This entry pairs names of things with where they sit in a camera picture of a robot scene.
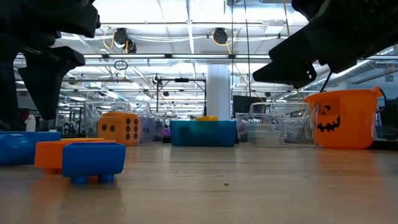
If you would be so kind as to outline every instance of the orange toy block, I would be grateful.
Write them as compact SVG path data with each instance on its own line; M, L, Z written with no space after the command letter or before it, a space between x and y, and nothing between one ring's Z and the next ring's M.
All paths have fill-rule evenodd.
M62 171L63 147L73 142L114 142L97 139L74 139L72 141L49 141L36 144L35 167L44 169L45 174L58 174Z
M141 121L134 113L109 112L98 121L98 137L133 146L138 144Z

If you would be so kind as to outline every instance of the metal frame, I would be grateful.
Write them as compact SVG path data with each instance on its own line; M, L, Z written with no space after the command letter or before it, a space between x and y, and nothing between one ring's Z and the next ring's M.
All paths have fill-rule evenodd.
M166 81L166 83L163 84L162 88L159 89L159 83L161 81ZM204 110L204 115L207 115L207 84L205 79L197 79L197 78L160 78L157 80L156 83L156 112L159 112L159 92L169 83L169 82L179 82L179 83L187 83L187 82L194 82L197 84L197 82L203 82L205 83L205 89L200 87L201 91L205 93L205 106L203 107Z

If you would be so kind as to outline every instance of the white pillar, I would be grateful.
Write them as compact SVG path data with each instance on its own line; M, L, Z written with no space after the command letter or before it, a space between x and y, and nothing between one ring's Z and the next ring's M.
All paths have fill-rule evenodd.
M207 115L231 119L231 78L227 65L209 65L207 73Z

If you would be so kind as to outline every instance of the ceiling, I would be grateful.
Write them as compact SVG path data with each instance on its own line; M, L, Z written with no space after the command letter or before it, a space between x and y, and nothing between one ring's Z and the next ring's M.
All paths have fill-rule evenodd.
M208 66L227 64L235 77L234 94L247 94L250 73L269 63L267 59L219 60L217 58L154 58L156 55L145 54L236 54L267 55L268 51L281 43L285 38L305 26L308 21L292 9L287 1L286 11L283 0L97 0L94 2L101 16L102 26L96 36L89 39L80 35L62 34L55 46L67 45L85 55L125 54L124 50L112 44L113 32L117 28L127 28L129 38L137 46L137 54L142 58L86 58L86 66L71 70L65 79L76 79L64 82L61 92L65 102L81 100L143 100L155 106L154 76L160 78L197 78L205 79ZM217 45L211 38L212 32L222 27L228 35L229 48ZM115 62L123 60L129 66L117 70ZM16 68L25 65L23 59L17 59ZM316 67L322 71L320 77L327 73L327 68ZM190 90L186 92L169 91L168 96L160 94L163 103L161 110L174 110L179 113L201 113L203 110L204 92L202 82L175 83L164 86L167 90ZM284 93L281 90L292 90L291 86L272 83L256 83L251 78L251 89L264 96L270 91L274 99Z

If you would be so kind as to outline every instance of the stacked plastic container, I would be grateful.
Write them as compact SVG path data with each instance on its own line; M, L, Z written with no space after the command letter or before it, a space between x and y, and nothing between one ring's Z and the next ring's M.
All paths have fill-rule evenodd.
M164 133L164 118L142 101L86 101L85 120L87 137L127 146L161 141Z
M238 138L259 147L313 147L316 115L306 103L254 103L236 115Z

